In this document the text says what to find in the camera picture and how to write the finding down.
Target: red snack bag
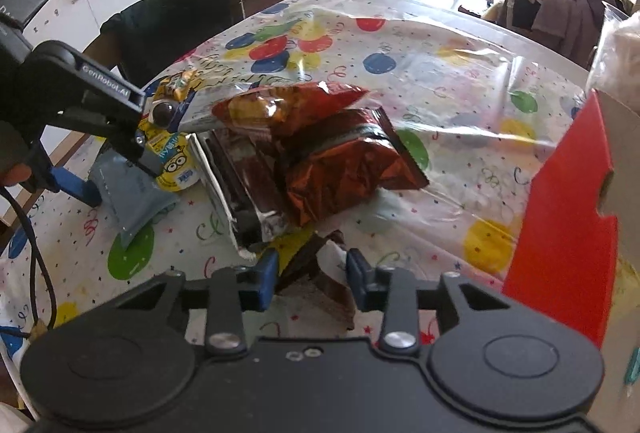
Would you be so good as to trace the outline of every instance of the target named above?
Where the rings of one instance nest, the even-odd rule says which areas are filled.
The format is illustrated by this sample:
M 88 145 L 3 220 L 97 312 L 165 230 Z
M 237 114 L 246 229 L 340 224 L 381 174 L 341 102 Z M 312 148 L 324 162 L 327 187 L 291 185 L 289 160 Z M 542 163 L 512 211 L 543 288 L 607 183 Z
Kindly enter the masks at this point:
M 259 139 L 281 139 L 353 104 L 368 90 L 337 82 L 258 87 L 211 109 L 225 126 Z
M 429 183 L 382 108 L 343 110 L 282 146 L 280 169 L 300 226 L 355 206 L 378 187 L 421 189 Z

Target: tablecloth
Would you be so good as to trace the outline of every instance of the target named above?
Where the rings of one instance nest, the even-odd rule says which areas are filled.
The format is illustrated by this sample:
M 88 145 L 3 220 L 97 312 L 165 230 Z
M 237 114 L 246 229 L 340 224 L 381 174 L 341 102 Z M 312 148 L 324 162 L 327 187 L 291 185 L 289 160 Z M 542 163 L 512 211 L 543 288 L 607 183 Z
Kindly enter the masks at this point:
M 338 80 L 367 87 L 430 179 L 422 191 L 380 190 L 372 200 L 321 222 L 339 229 L 373 265 L 393 264 L 435 279 L 457 270 L 500 290 L 516 247 L 529 182 L 579 109 L 586 73 L 564 58 L 488 23 L 411 0 L 287 0 L 250 17 L 169 67 L 207 84 Z M 66 167 L 81 177 L 101 146 L 91 138 Z M 44 193 L 30 219 L 58 298 L 62 323 L 170 267 L 189 279 L 243 263 L 196 184 L 122 250 L 113 216 L 66 194 Z M 308 238 L 278 243 L 290 254 Z M 340 262 L 340 253 L 336 253 Z M 0 324 L 30 330 L 30 246 L 17 233 L 0 257 Z M 49 315 L 42 279 L 40 315 Z M 380 313 L 356 314 L 347 331 L 303 297 L 276 297 L 265 314 L 245 314 L 256 334 L 377 337 Z M 437 337 L 420 313 L 423 342 Z M 204 315 L 187 338 L 202 342 Z M 21 339 L 2 336 L 14 360 Z

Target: blue balloon print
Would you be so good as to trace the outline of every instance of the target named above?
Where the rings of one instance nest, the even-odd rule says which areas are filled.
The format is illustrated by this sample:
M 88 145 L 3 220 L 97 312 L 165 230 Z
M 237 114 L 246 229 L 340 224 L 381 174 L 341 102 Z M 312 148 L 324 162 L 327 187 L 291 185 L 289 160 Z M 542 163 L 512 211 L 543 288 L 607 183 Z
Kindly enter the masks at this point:
M 264 11 L 262 11 L 263 14 L 276 14 L 277 12 L 280 12 L 281 10 L 285 10 L 287 9 L 287 7 L 289 7 L 289 4 L 285 4 L 285 3 L 280 3 L 280 4 L 275 4 L 274 6 L 271 7 L 267 7 Z
M 370 54 L 362 62 L 367 72 L 372 74 L 384 74 L 396 68 L 396 60 L 387 54 L 376 52 Z
M 15 259 L 20 256 L 20 253 L 24 249 L 26 243 L 27 235 L 25 234 L 24 229 L 20 227 L 9 242 L 9 259 Z
M 20 332 L 20 329 L 16 327 L 0 327 L 0 331 L 2 330 Z M 22 337 L 10 336 L 9 334 L 2 334 L 1 332 L 0 336 L 2 337 L 2 341 L 6 346 L 6 350 L 9 352 L 9 357 L 13 357 L 14 353 L 20 350 L 24 339 L 22 339 Z
M 251 71 L 254 74 L 265 72 L 280 72 L 287 67 L 289 61 L 289 52 L 283 50 L 280 54 L 267 59 L 258 59 L 251 65 Z
M 255 41 L 254 36 L 255 34 L 253 32 L 247 32 L 242 36 L 238 36 L 237 38 L 233 38 L 231 41 L 227 42 L 225 48 L 227 50 L 231 50 L 233 48 L 248 47 Z

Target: silver bolt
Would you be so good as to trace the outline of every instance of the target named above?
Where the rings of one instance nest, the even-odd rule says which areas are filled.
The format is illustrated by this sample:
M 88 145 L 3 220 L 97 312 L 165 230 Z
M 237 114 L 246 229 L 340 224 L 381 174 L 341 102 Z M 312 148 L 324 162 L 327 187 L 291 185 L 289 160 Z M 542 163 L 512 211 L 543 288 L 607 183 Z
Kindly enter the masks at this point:
M 209 336 L 209 345 L 218 350 L 233 350 L 240 346 L 240 337 L 230 332 L 219 332 Z
M 305 358 L 305 356 L 302 354 L 302 352 L 287 352 L 287 355 L 285 355 L 285 357 L 289 360 L 289 361 L 302 361 L 302 359 Z
M 390 347 L 405 349 L 415 345 L 415 337 L 408 332 L 389 332 L 385 335 L 385 343 Z
M 322 350 L 319 348 L 308 348 L 305 350 L 305 355 L 307 357 L 320 357 L 322 355 Z

